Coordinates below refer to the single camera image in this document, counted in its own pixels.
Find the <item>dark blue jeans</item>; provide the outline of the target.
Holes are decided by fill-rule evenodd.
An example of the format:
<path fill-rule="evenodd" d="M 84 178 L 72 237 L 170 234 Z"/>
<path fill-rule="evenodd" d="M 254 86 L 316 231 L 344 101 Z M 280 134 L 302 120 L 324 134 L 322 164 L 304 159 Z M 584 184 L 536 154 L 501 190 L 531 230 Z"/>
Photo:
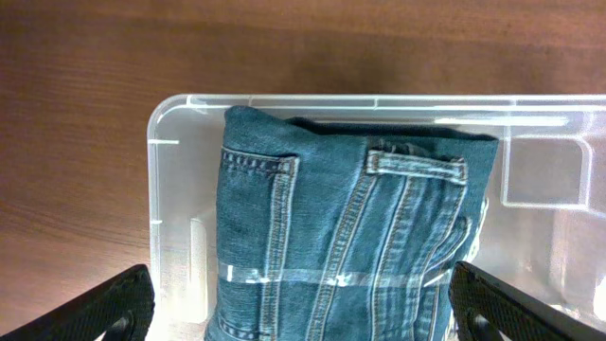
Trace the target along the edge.
<path fill-rule="evenodd" d="M 497 138 L 246 106 L 224 119 L 206 339 L 447 337 L 450 278 L 477 249 Z"/>

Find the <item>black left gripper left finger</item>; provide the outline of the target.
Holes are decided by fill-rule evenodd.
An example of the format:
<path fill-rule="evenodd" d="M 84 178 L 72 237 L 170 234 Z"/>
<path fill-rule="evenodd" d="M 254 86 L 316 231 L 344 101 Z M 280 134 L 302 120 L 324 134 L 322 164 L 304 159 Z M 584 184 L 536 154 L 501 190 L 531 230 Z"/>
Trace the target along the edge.
<path fill-rule="evenodd" d="M 154 307 L 148 267 L 137 264 L 2 335 L 1 341 L 143 341 Z"/>

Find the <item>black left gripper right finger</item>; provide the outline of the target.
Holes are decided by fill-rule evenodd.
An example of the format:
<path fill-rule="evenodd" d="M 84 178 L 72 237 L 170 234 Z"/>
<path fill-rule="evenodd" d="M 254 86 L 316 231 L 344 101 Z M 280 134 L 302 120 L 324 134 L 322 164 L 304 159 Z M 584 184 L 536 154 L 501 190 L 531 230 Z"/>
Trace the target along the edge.
<path fill-rule="evenodd" d="M 604 332 L 465 261 L 455 264 L 449 299 L 462 341 L 605 341 Z"/>

